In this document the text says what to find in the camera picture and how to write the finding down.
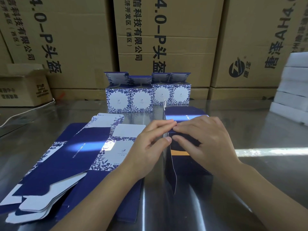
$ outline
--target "left hand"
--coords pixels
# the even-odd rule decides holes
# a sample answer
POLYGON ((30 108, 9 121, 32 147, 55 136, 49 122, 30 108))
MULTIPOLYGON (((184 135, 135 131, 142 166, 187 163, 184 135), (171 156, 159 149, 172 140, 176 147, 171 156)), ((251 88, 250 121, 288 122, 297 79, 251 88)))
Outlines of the left hand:
POLYGON ((172 138, 156 138, 176 126, 174 120, 154 120, 138 135, 120 168, 126 168, 136 181, 144 178, 158 161, 162 151, 170 145, 172 138))

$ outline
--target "forearm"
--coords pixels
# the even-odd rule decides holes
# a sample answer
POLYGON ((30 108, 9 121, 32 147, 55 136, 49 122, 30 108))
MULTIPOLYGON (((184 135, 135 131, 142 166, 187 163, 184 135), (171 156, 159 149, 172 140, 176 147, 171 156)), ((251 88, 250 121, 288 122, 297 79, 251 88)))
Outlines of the forearm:
POLYGON ((123 198, 136 182, 125 168, 119 166, 53 230, 106 230, 123 198))
POLYGON ((224 180, 269 230, 308 230, 308 210, 242 164, 224 180))

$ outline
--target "stainless steel table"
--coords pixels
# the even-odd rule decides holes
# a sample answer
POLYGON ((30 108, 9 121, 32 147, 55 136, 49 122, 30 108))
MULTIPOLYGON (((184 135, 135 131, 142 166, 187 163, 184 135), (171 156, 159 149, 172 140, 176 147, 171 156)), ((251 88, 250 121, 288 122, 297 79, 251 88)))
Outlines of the stainless steel table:
MULTIPOLYGON (((191 106, 218 116, 225 124, 241 161, 255 167, 280 190, 308 208, 308 127, 269 113, 270 101, 191 101, 191 106)), ((74 101, 49 105, 9 122, 19 128, 0 138, 0 200, 21 180, 74 122, 88 122, 107 112, 105 101, 74 101)), ((125 113, 124 123, 148 124, 162 119, 152 113, 125 113)), ((25 225, 5 223, 0 230, 49 230, 55 221, 25 225)), ((178 178, 173 196, 163 173, 163 159, 144 179, 137 221, 112 222, 109 230, 265 230, 250 209, 216 177, 178 178)))

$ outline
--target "circular logo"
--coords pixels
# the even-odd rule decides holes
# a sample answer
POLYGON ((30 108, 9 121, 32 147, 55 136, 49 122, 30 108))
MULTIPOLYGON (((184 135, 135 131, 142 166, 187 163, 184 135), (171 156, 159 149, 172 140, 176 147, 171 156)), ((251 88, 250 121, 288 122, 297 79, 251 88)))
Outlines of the circular logo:
POLYGON ((245 71, 245 63, 237 58, 229 67, 229 75, 233 78, 240 77, 245 71))

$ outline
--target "open cardboard box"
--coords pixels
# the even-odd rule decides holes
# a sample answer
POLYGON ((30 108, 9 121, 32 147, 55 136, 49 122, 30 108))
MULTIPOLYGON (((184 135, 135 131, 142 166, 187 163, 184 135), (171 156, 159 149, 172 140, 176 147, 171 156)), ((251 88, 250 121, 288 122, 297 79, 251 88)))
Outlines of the open cardboard box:
POLYGON ((109 113, 152 112, 152 76, 128 72, 105 72, 109 81, 106 98, 109 113))
POLYGON ((190 73, 152 73, 154 105, 189 104, 191 84, 186 82, 190 73))
MULTIPOLYGON (((178 123, 191 120, 195 117, 206 115, 206 113, 198 108, 192 106, 173 106, 166 107, 164 110, 164 119, 173 119, 178 123)), ((181 135, 195 146, 199 146, 200 142, 190 135, 169 131, 166 136, 172 137, 173 135, 181 135)), ((192 175, 211 175, 201 165, 199 165, 192 157, 178 144, 176 141, 172 141, 166 151, 166 165, 165 175, 172 190, 175 193, 177 175, 192 176, 192 175)))
POLYGON ((1 107, 33 107, 52 101, 41 64, 7 64, 9 75, 0 75, 1 107))

